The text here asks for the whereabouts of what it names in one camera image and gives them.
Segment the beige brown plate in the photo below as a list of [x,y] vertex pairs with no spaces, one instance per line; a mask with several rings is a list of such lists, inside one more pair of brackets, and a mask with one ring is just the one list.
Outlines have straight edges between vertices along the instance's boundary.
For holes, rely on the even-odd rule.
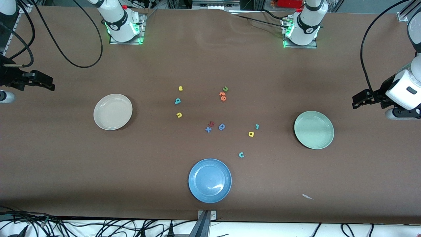
[[113,93],[99,100],[94,108],[93,118],[98,127],[111,131],[123,128],[132,114],[133,106],[129,98]]

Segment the red box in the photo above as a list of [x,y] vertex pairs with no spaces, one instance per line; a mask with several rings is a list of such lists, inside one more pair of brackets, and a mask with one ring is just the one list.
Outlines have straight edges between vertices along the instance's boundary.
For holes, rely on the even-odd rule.
[[286,9],[301,8],[304,0],[277,0],[277,6]]

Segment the green plate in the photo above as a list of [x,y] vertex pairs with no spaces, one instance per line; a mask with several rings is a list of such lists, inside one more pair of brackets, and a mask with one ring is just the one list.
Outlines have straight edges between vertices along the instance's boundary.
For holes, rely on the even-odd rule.
[[310,149],[328,147],[335,136],[331,120],[317,111],[305,111],[294,122],[294,133],[298,141]]

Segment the blue plate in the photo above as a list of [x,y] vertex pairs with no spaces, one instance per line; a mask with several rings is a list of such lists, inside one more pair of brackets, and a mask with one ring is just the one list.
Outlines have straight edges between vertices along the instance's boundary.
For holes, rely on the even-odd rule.
[[198,161],[188,175],[191,194],[203,203],[222,201],[229,194],[232,184],[230,169],[218,159]]

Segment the grey metal equipment box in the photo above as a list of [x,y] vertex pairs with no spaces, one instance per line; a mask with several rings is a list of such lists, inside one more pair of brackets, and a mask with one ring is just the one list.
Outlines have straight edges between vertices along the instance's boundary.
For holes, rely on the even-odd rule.
[[240,11],[240,0],[192,0],[191,9],[219,9],[223,11]]

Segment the aluminium frame profile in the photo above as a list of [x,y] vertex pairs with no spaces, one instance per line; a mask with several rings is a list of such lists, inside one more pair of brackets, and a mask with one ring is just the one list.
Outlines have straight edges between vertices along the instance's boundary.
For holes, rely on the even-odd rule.
[[[25,1],[17,0],[16,13],[14,15],[4,15],[0,13],[0,22],[4,23],[10,29],[16,30],[19,21],[25,16],[25,11],[30,13],[32,7],[31,4],[28,5]],[[0,26],[0,53],[2,55],[7,55],[7,50],[12,42],[12,38],[13,34]]]
[[399,12],[397,19],[399,22],[407,22],[415,12],[421,9],[421,0],[409,0],[408,4]]

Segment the silver pole bracket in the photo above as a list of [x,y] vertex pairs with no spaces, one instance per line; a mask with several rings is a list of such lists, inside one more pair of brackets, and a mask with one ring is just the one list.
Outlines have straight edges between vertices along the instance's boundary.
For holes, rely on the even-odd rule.
[[210,213],[210,220],[211,221],[215,221],[217,219],[216,210],[199,210],[198,215],[197,215],[197,219],[199,219],[200,216],[202,215],[202,213],[204,213],[206,211],[208,211]]

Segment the dark aluminium pole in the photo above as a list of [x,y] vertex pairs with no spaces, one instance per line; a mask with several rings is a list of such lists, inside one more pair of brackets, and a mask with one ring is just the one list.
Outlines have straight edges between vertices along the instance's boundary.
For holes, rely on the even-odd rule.
[[209,237],[211,218],[211,210],[202,210],[188,237]]

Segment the brown table cover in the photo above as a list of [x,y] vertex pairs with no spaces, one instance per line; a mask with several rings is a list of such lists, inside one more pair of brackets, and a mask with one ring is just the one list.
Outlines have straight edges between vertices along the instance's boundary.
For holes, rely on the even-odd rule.
[[[0,205],[61,216],[192,220],[213,209],[223,221],[421,224],[421,121],[351,105],[367,87],[359,49],[374,15],[328,14],[317,49],[299,49],[283,48],[277,27],[221,10],[156,10],[143,45],[111,45],[99,12],[86,11],[104,40],[101,61],[86,69],[69,64],[30,13],[30,69],[56,89],[10,89],[16,101],[0,104]],[[93,111],[113,93],[133,114],[107,131]],[[305,111],[331,120],[328,147],[296,138]],[[188,187],[208,158],[233,178],[217,203]]]

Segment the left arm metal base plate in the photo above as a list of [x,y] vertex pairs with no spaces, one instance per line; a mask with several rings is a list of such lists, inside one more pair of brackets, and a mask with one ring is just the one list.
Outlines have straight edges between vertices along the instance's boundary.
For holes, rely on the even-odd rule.
[[282,29],[282,35],[283,35],[283,47],[284,48],[302,48],[302,49],[317,49],[317,41],[314,38],[312,42],[308,45],[298,45],[292,42],[291,39],[289,39],[287,36],[291,33],[291,31],[294,29],[294,16],[296,14],[289,14],[280,20],[281,26],[286,26],[286,28]]

